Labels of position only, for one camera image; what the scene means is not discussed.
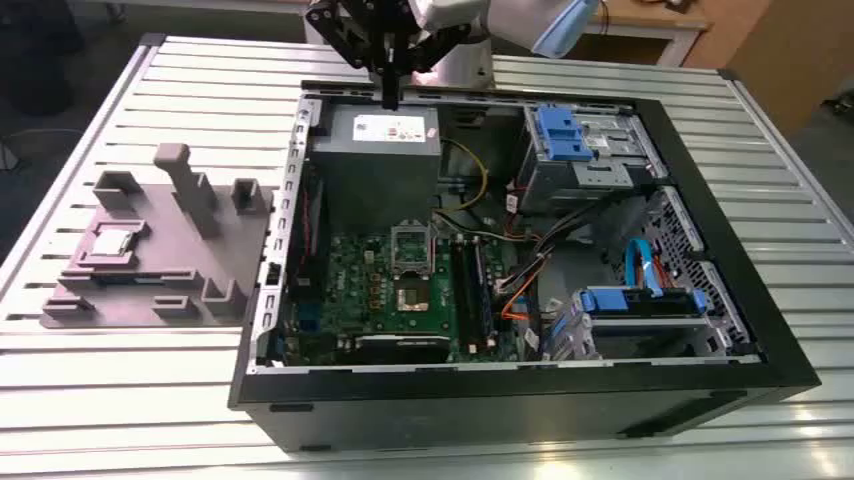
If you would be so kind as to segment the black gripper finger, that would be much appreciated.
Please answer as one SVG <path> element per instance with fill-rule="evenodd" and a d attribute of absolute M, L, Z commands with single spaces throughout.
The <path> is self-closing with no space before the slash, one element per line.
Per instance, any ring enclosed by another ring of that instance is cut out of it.
<path fill-rule="evenodd" d="M 311 1 L 304 19 L 355 69 L 375 75 L 381 107 L 393 109 L 393 67 L 381 1 Z"/>
<path fill-rule="evenodd" d="M 471 34 L 483 1 L 393 1 L 389 60 L 393 67 L 393 109 L 401 98 L 401 79 L 427 73 Z"/>

